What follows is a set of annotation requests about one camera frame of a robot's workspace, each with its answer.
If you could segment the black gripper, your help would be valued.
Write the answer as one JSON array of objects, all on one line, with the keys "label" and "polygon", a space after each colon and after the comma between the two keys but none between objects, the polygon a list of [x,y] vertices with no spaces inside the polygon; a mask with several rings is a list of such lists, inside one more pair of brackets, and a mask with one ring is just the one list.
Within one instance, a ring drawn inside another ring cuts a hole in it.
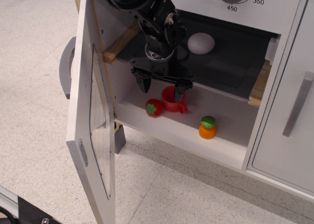
[{"label": "black gripper", "polygon": [[137,85],[144,93],[148,93],[152,79],[164,81],[175,85],[175,102],[181,102],[185,91],[193,87],[193,73],[176,60],[152,61],[147,57],[137,57],[131,58],[129,64]]}]

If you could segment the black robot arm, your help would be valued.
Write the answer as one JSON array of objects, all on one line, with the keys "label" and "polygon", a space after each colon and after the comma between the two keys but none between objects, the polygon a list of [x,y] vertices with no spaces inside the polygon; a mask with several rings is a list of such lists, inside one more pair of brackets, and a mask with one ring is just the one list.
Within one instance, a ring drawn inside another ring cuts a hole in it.
[{"label": "black robot arm", "polygon": [[188,59],[178,59],[177,48],[187,49],[183,43],[186,27],[171,0],[106,0],[118,10],[132,13],[145,34],[145,56],[129,60],[131,71],[140,89],[147,93],[151,80],[175,86],[175,102],[183,99],[193,87],[193,73],[182,65]]}]

